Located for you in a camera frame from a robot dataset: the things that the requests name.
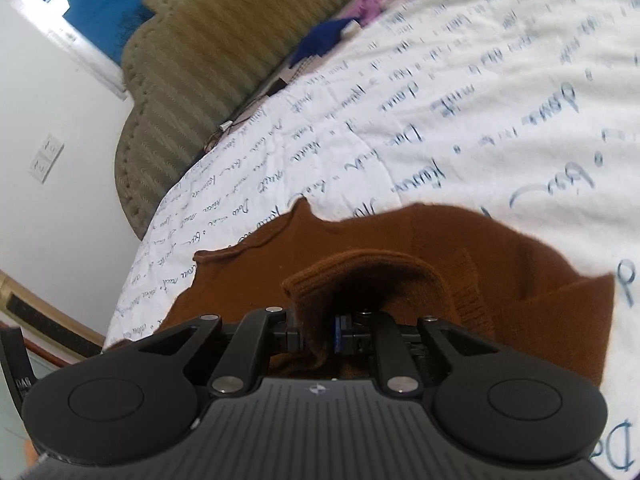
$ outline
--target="brown knit fabric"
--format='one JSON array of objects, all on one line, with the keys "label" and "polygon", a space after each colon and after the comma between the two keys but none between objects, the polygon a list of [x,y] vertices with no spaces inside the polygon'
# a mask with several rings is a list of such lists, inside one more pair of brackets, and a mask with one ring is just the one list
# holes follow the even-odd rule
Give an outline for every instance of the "brown knit fabric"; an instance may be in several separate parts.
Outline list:
[{"label": "brown knit fabric", "polygon": [[325,222],[299,200],[238,245],[199,251],[194,261],[193,284],[161,328],[201,314],[236,322],[256,308],[293,308],[313,352],[293,368],[333,361],[335,314],[381,308],[401,324],[448,319],[596,384],[602,378],[612,276],[581,277],[550,247],[464,209],[412,205]]}]

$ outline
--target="pink fabric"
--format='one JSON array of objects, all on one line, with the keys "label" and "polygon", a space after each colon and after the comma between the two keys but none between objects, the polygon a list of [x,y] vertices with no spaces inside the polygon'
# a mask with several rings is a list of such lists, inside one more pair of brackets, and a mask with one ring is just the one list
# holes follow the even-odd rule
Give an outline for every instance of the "pink fabric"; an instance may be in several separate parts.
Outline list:
[{"label": "pink fabric", "polygon": [[382,12],[383,0],[355,0],[341,13],[345,18],[356,18],[360,26],[365,27]]}]

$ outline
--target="bed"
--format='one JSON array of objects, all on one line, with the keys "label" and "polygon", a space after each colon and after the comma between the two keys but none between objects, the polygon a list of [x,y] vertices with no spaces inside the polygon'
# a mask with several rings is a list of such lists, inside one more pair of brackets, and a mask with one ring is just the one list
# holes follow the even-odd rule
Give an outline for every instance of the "bed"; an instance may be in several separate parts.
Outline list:
[{"label": "bed", "polygon": [[238,243],[298,197],[331,220],[462,206],[539,238],[584,275],[615,274],[609,421],[593,460],[633,478],[639,57],[640,0],[399,2],[164,197],[105,345],[158,327],[190,286],[196,250]]}]

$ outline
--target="upholstered headboard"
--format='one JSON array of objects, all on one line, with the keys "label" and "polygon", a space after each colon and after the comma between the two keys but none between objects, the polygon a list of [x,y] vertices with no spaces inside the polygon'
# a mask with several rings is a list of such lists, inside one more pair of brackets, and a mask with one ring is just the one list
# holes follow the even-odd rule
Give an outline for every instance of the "upholstered headboard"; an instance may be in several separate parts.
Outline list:
[{"label": "upholstered headboard", "polygon": [[143,0],[156,15],[122,56],[135,106],[116,188],[142,238],[204,143],[315,24],[349,0]]}]

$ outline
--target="wall socket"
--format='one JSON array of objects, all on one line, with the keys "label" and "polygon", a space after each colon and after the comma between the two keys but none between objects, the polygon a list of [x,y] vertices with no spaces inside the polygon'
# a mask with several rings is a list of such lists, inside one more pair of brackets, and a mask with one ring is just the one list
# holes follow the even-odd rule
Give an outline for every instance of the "wall socket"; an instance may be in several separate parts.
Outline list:
[{"label": "wall socket", "polygon": [[49,171],[51,171],[53,163],[56,161],[64,147],[65,145],[54,136],[47,136],[36,153],[36,156],[31,161],[29,166],[29,173],[31,173],[31,176],[39,183],[44,184]]}]

